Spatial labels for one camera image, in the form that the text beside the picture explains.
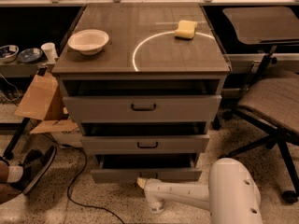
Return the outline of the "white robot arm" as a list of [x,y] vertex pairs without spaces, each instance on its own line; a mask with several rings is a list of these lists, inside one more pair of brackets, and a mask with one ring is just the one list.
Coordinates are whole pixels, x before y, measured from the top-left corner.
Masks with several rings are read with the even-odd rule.
[[207,210],[211,224],[263,224],[261,194],[248,169],[239,161],[222,158],[213,163],[208,184],[179,184],[139,177],[149,209],[164,210],[164,202],[184,203]]

